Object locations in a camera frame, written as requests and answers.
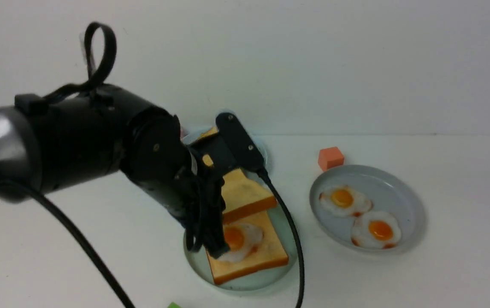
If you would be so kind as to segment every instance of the plate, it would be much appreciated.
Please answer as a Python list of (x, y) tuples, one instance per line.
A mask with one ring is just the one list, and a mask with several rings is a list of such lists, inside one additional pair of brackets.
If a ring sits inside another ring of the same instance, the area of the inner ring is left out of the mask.
[[(334, 217), (323, 209), (319, 202), (321, 191), (335, 185), (349, 185), (372, 200), (372, 210), (383, 210), (393, 214), (402, 232), (397, 246), (390, 249), (367, 249), (353, 245), (351, 228), (355, 218)], [(417, 243), (425, 227), (425, 211), (414, 191), (397, 177), (371, 166), (344, 165), (321, 174), (310, 189), (310, 205), (313, 215), (328, 236), (348, 248), (361, 252), (403, 252)]]
[(294, 239), (288, 221), (280, 206), (277, 208), (269, 209), (268, 216), (274, 226), (274, 229), (279, 237), (281, 244), (283, 245), (286, 254), (289, 256), (289, 263), (284, 267), (276, 267), (274, 269), (264, 269), (253, 274), (245, 275), (241, 278), (237, 278), (226, 282), (221, 285), (215, 285), (213, 282), (213, 276), (211, 275), (209, 261), (204, 248), (197, 253), (190, 253), (186, 249), (186, 238), (183, 239), (183, 249), (188, 264), (194, 270), (194, 272), (206, 283), (210, 284), (217, 289), (225, 290), (230, 293), (247, 293), (260, 291), (266, 287), (274, 284), (283, 278), (288, 271), (296, 263), (297, 254), (296, 246), (294, 245)]

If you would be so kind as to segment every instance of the egg yolk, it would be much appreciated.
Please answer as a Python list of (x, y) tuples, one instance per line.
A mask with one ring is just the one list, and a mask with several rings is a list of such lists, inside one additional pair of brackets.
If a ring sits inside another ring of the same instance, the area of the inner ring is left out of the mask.
[(382, 220), (374, 220), (369, 223), (369, 232), (377, 240), (391, 240), (393, 237), (393, 230), (387, 222)]
[(224, 241), (230, 246), (230, 251), (235, 252), (243, 247), (245, 236), (239, 228), (228, 227), (224, 229)]
[(349, 191), (344, 189), (335, 190), (331, 195), (331, 200), (341, 208), (348, 208), (353, 204), (353, 197)]

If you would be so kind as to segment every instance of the black cable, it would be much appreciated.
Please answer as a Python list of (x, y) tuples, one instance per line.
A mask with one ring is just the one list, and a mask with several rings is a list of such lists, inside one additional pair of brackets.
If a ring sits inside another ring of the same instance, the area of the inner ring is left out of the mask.
[(300, 308), (302, 306), (302, 301), (304, 300), (304, 254), (302, 253), (302, 245), (300, 244), (300, 237), (298, 236), (298, 230), (296, 229), (296, 225), (294, 224), (294, 220), (290, 215), (289, 209), (286, 207), (285, 202), (277, 192), (274, 184), (270, 180), (268, 176), (268, 171), (266, 168), (263, 168), (257, 172), (257, 175), (268, 185), (270, 191), (276, 197), (276, 200), (280, 203), (281, 208), (285, 214), (287, 221), (289, 222), (290, 230), (292, 232), (292, 237), (294, 238), (294, 244), (296, 244), (296, 253), (298, 254), (298, 275), (299, 275), (299, 285), (298, 285), (298, 300), (296, 300), (296, 308)]
[(206, 197), (204, 196), (204, 190), (202, 187), (202, 183), (198, 178), (195, 178), (196, 186), (198, 187), (198, 199), (199, 199), (199, 208), (200, 208), (200, 213), (199, 213), (199, 219), (198, 219), (198, 232), (194, 234), (194, 230), (192, 228), (194, 222), (193, 221), (188, 221), (189, 227), (186, 228), (186, 249), (189, 252), (198, 252), (200, 251), (201, 247), (204, 245), (204, 234), (205, 234), (205, 227), (204, 227), (204, 221), (207, 219), (206, 214), (207, 214), (207, 200)]
[[(95, 31), (97, 31), (97, 29), (101, 29), (104, 34), (104, 53), (99, 67), (95, 72), (93, 72), (91, 44), (93, 41), (93, 34)], [(106, 78), (108, 78), (108, 75), (110, 75), (110, 72), (114, 67), (114, 63), (116, 62), (116, 51), (118, 50), (118, 45), (116, 44), (116, 34), (114, 34), (114, 31), (112, 31), (112, 28), (97, 22), (90, 23), (85, 30), (83, 44), (86, 53), (87, 75), (89, 77), (88, 80), (82, 84), (69, 83), (61, 86), (61, 88), (44, 96), (44, 99), (48, 103), (58, 103), (75, 93), (91, 92), (98, 86), (102, 85)]]
[(120, 299), (125, 308), (135, 308), (133, 302), (129, 299), (129, 296), (125, 293), (123, 288), (120, 286), (114, 275), (110, 272), (108, 267), (104, 264), (102, 259), (99, 257), (95, 249), (89, 244), (89, 241), (85, 236), (79, 231), (75, 224), (63, 213), (55, 204), (53, 204), (49, 199), (47, 199), (40, 192), (35, 189), (22, 185), (13, 180), (1, 180), (0, 187), (13, 187), (18, 189), (21, 193), (29, 195), (32, 199), (40, 203), (48, 212), (50, 212), (59, 222), (65, 226), (65, 228), (70, 232), (73, 238), (77, 241), (80, 247), (85, 251), (87, 257), (91, 259), (95, 267), (100, 271), (100, 274), (104, 277), (108, 285), (114, 290), (116, 296)]

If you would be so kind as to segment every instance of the white wall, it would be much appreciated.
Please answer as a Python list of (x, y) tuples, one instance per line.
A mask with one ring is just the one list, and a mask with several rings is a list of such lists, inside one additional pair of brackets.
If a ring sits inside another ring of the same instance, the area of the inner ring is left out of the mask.
[(0, 105), (83, 80), (92, 20), (118, 36), (109, 81), (188, 126), (490, 134), (487, 0), (0, 1)]

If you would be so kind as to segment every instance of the bread slice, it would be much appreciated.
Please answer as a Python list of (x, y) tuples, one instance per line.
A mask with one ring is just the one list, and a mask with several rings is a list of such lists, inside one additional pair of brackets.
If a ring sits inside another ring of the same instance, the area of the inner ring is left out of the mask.
[(274, 194), (235, 169), (224, 176), (222, 197), (226, 203), (223, 223), (231, 224), (241, 218), (277, 206)]
[(274, 226), (266, 211), (256, 213), (237, 222), (259, 226), (263, 239), (256, 251), (251, 252), (243, 261), (229, 263), (213, 259), (207, 254), (214, 284), (219, 285), (257, 271), (283, 267), (289, 263), (289, 257), (281, 244)]

